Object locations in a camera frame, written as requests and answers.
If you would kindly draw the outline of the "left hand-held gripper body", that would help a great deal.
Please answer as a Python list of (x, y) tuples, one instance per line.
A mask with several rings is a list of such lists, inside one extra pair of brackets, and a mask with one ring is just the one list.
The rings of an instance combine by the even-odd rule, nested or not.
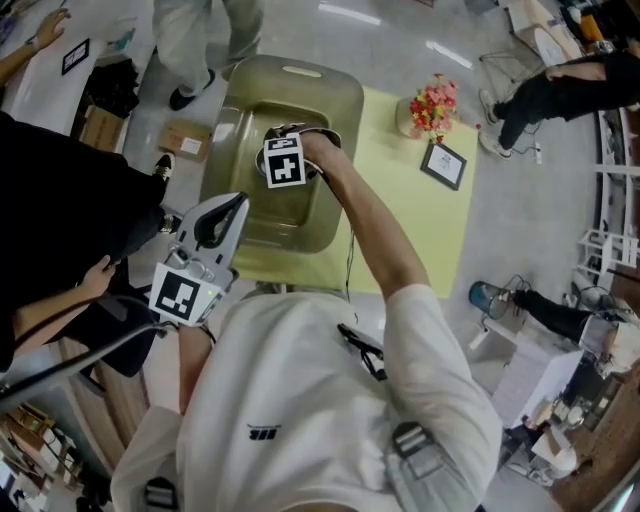
[(227, 233), (214, 248), (206, 248), (186, 231), (177, 233), (168, 255), (155, 266), (149, 309), (190, 327), (205, 323), (236, 281), (232, 259), (239, 237)]

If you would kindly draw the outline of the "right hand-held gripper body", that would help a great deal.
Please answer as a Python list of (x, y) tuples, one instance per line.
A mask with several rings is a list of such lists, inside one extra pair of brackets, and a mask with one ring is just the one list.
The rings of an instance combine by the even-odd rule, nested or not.
[(341, 136), (322, 126), (290, 123), (267, 130), (262, 146), (262, 176), (269, 189), (305, 185), (323, 170), (304, 156), (300, 140), (303, 133), (324, 135), (334, 146), (341, 148)]

